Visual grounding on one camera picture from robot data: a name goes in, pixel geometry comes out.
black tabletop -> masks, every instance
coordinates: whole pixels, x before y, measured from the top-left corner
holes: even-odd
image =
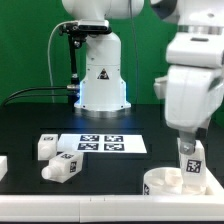
[[[142,135],[147,154],[85,153],[83,169],[65,183],[44,180],[37,160],[41,134]],[[224,185],[224,129],[214,121],[203,140],[207,167]],[[141,195],[143,175],[178,167],[178,133],[166,126],[162,105],[134,105],[123,117],[77,116],[67,104],[15,103],[0,109],[0,155],[8,157],[1,195]]]

green wall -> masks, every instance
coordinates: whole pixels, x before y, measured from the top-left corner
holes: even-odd
[[[53,28],[72,18],[61,0],[0,0],[0,102],[9,94],[28,87],[49,86],[47,44]],[[127,96],[135,101],[136,63],[130,20],[112,20],[111,26],[122,41],[122,77],[127,82]],[[161,22],[145,0],[144,9],[134,19],[139,55],[138,103],[159,103],[153,91],[154,78],[166,74],[167,44],[176,26]],[[85,73],[84,48],[78,54],[79,73]],[[55,85],[70,82],[70,65],[66,36],[55,36],[52,45],[52,67]],[[29,99],[49,102],[51,99]],[[65,98],[57,99],[66,102]],[[214,118],[224,126],[223,108]]]

white cylinder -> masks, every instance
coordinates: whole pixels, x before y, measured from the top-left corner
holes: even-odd
[[[44,179],[46,180],[50,180],[52,178],[55,178],[57,176],[60,175],[60,169],[56,166],[47,166],[45,167],[42,172],[41,175]]]

warning label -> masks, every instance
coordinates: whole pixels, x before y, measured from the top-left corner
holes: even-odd
[[[105,69],[102,70],[97,79],[109,80],[109,76]]]

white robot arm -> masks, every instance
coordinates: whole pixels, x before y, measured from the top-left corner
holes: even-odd
[[[185,185],[206,186],[203,147],[196,131],[208,128],[224,94],[224,3],[222,0],[151,0],[157,15],[178,23],[166,53],[167,77],[154,85],[165,97],[167,125],[179,130],[180,165]]]
[[[124,19],[139,14],[144,0],[62,0],[62,3],[77,20],[78,26],[74,28],[81,27],[88,33],[92,28],[107,29],[107,18]],[[86,35],[85,40],[86,75],[80,84],[76,111],[92,117],[114,117],[126,113],[131,105],[126,101],[126,83],[120,75],[119,37],[112,32],[106,35],[93,33]]]

